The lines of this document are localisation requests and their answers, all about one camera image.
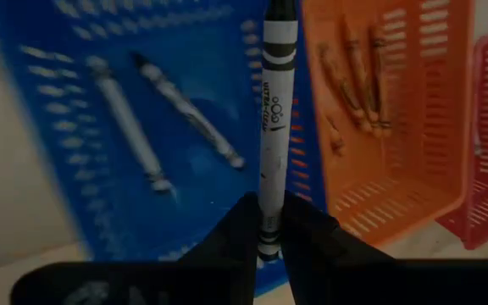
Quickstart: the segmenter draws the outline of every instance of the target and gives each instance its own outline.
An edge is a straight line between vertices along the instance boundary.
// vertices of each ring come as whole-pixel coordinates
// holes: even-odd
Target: white crayon
[[[186,117],[235,169],[244,167],[245,160],[235,151],[235,148],[222,136],[207,118],[178,90],[172,82],[167,80],[163,71],[149,63],[139,54],[133,54],[141,74],[149,79],[156,90],[166,97],[178,112]]]
[[[151,149],[122,88],[112,78],[107,62],[98,57],[89,57],[87,64],[93,69],[95,82],[110,104],[112,113],[130,143],[133,153],[146,171],[148,179],[152,182],[152,188],[155,191],[168,191],[172,185],[165,179],[158,157]]]
[[[286,190],[291,106],[295,79],[298,23],[264,21],[263,115],[259,206],[263,212],[259,251],[276,256],[280,214]]]

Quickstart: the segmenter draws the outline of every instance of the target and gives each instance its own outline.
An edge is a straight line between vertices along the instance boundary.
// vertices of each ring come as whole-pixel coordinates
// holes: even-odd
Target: orange crayon
[[[341,99],[346,105],[347,111],[352,116],[353,121],[362,131],[372,131],[372,126],[365,117],[364,110],[361,108],[357,99],[352,94],[349,80],[340,72],[338,65],[329,46],[322,43],[318,47],[319,60],[326,75],[326,80],[330,88],[336,88],[341,95]]]
[[[374,76],[376,83],[376,96],[378,106],[380,109],[380,127],[384,136],[390,136],[391,119],[389,118],[389,101],[387,96],[387,81],[385,72],[385,61],[383,58],[382,49],[386,45],[385,36],[383,31],[378,25],[373,25],[371,28],[372,37],[372,51],[374,54]]]
[[[363,64],[363,53],[361,50],[361,42],[357,35],[347,23],[347,18],[344,18],[344,34],[345,45],[347,49],[347,55],[349,57],[350,64],[352,66],[353,76],[355,77],[357,88],[360,92],[361,102],[366,114],[370,120],[372,128],[378,126],[378,105],[374,99],[374,93],[372,90],[371,82],[367,70]]]
[[[334,119],[332,119],[332,117],[327,117],[326,119],[327,122],[329,122],[329,126],[330,126],[329,128],[330,146],[339,155],[345,156],[347,152],[346,143],[344,143],[340,131],[338,130],[338,128],[334,123]]]

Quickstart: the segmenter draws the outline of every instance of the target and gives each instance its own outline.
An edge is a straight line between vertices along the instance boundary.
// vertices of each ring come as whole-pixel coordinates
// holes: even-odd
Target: orange plastic basket
[[[469,0],[307,0],[304,4],[319,142],[329,212],[369,244],[379,245],[443,215],[464,200],[468,184],[471,101]],[[369,31],[388,40],[393,133],[382,140],[358,130],[330,91],[316,52],[326,42],[350,76],[343,16],[360,35],[369,64]],[[330,143],[332,118],[347,146]]]

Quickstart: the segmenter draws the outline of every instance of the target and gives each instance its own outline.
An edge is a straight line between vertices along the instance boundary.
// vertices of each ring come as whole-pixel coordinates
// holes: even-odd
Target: blue basket
[[[176,260],[258,189],[264,1],[0,0],[0,50],[96,260]],[[302,29],[287,189],[324,210]],[[129,52],[154,58],[247,161],[232,169],[147,85]],[[105,58],[176,191],[144,178],[85,58]],[[258,271],[258,293],[286,280]]]

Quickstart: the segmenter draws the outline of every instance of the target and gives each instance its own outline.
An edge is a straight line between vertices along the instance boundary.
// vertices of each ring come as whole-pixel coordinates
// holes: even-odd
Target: black object
[[[297,20],[295,0],[270,0],[264,19],[268,21]]]
[[[178,262],[49,265],[14,285],[11,304],[251,305],[260,218],[246,194]],[[297,305],[488,303],[488,260],[394,260],[289,192],[282,221]]]

